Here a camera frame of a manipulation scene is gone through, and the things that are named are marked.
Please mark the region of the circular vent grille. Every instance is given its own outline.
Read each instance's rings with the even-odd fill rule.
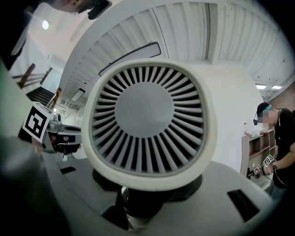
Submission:
[[[202,97],[192,79],[168,66],[126,68],[100,88],[92,145],[113,169],[168,176],[187,169],[202,149]]]

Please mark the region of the gray center disc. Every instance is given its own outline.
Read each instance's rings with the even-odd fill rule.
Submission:
[[[121,129],[138,138],[153,137],[170,124],[174,112],[173,100],[162,86],[136,83],[119,96],[115,117]]]

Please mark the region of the white curved ceiling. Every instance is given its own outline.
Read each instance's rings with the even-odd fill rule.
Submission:
[[[84,33],[61,78],[63,100],[79,88],[84,103],[109,63],[150,42],[158,57],[182,62],[242,63],[256,83],[267,85],[265,100],[295,80],[295,57],[286,37],[266,10],[252,0],[123,0]]]

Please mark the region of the ceiling light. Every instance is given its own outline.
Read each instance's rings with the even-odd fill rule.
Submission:
[[[42,28],[44,30],[47,30],[49,28],[49,22],[47,20],[43,20],[43,22],[42,22]]]
[[[82,95],[85,93],[85,90],[79,88],[79,90],[74,94],[74,96],[71,98],[71,101],[77,101]]]
[[[280,89],[282,86],[273,86],[272,89]]]
[[[266,85],[263,85],[263,84],[257,84],[256,87],[258,89],[265,89],[266,88]]]
[[[109,69],[113,68],[114,66],[125,62],[129,60],[134,60],[134,59],[142,59],[142,58],[150,58],[150,57],[155,57],[159,56],[161,54],[161,49],[160,46],[157,42],[152,42],[147,45],[144,45],[142,47],[139,47],[124,56],[120,57],[119,59],[113,61],[111,64],[103,68],[98,74],[102,76],[104,73],[106,73]]]

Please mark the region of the white air purifier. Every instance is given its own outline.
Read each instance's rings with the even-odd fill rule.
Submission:
[[[82,141],[93,167],[128,188],[166,191],[189,184],[215,151],[210,91],[188,65],[139,59],[106,72],[93,87]]]

